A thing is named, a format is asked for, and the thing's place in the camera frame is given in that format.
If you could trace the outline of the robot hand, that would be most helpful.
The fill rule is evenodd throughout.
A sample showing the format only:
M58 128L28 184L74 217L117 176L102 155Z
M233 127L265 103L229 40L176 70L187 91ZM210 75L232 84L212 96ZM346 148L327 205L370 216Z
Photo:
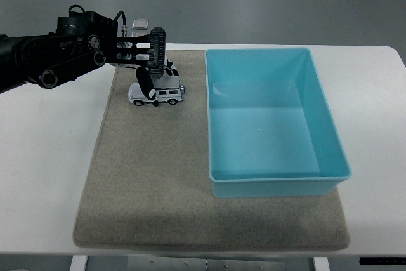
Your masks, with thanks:
M165 56L165 60L164 60L164 72L168 76L178 76L179 75L179 72L178 72L176 66L174 65L173 62L171 62L167 58L167 56ZM147 100L149 102L152 102L153 106L157 107L159 103L157 101L152 78L150 77L150 73L147 70L147 68L144 66L138 67L136 69L135 75L136 75L138 84L140 85L141 92L144 94L145 98L147 98Z

